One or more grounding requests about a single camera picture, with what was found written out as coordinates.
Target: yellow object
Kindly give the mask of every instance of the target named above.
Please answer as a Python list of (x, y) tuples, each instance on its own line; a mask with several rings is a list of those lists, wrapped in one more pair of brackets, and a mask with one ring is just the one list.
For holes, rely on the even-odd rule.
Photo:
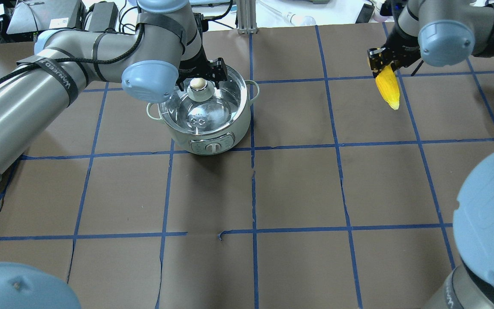
[(383, 99), (394, 111), (397, 111), (400, 108), (400, 86), (392, 67), (390, 65), (385, 67), (375, 82)]

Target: tiled surface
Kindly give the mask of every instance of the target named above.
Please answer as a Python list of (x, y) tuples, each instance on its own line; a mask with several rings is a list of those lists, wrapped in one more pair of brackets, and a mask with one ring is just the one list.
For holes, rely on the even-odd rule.
[(0, 262), (28, 264), (62, 280), (71, 256), (71, 239), (0, 241)]
[[(392, 111), (365, 59), (384, 40), (380, 24), (206, 33), (208, 58), (262, 88), (239, 149), (212, 157), (92, 83), (19, 161), (0, 259), (69, 275), (85, 309), (421, 307), (460, 262), (456, 192), (494, 151), (494, 59), (402, 69)], [(0, 76), (30, 52), (0, 45)]]
[(160, 308), (253, 307), (253, 237), (170, 237)]
[(439, 229), (355, 231), (363, 308), (420, 308), (451, 266)]
[(260, 308), (357, 307), (347, 232), (262, 233), (258, 241)]
[(69, 284), (82, 308), (152, 309), (159, 246), (158, 237), (78, 240)]

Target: metallic pot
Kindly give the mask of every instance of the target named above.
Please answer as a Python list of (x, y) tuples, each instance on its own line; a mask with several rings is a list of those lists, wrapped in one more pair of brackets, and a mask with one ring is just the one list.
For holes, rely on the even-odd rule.
[[(190, 82), (192, 79), (186, 79), (184, 84)], [(247, 85), (257, 89), (252, 99), (249, 99)], [(220, 82), (220, 89), (215, 88), (208, 100), (196, 102), (188, 91), (192, 92), (190, 88), (184, 91), (176, 88), (167, 102), (159, 104), (159, 118), (151, 116), (152, 104), (148, 104), (148, 116), (164, 121), (175, 143), (197, 155), (214, 155), (237, 145), (249, 129), (250, 108), (259, 96), (258, 84), (243, 79), (236, 70), (228, 67), (228, 80)]]

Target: pot handle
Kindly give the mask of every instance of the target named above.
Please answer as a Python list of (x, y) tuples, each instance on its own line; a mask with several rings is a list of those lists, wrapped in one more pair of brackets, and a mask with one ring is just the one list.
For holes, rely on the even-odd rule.
[(151, 119), (155, 120), (155, 121), (163, 121), (163, 117), (161, 117), (161, 113), (159, 112), (159, 107), (157, 108), (157, 113), (159, 114), (159, 118), (156, 118), (154, 116), (152, 116), (150, 114), (150, 108), (154, 105), (155, 103), (148, 103), (148, 105), (146, 106), (146, 114), (148, 115), (148, 117), (150, 117)]
[(246, 85), (253, 85), (256, 88), (256, 96), (254, 96), (252, 99), (249, 100), (249, 105), (253, 105), (253, 103), (255, 103), (255, 101), (257, 100), (257, 98), (259, 98), (260, 86), (259, 86), (259, 84), (257, 84), (257, 82), (255, 82), (254, 80), (250, 80), (250, 79), (245, 80), (245, 84)]

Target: metal post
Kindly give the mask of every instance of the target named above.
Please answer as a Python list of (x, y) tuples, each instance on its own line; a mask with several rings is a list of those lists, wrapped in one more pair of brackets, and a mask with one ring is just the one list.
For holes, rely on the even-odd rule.
[(238, 33), (257, 33), (256, 0), (238, 0)]

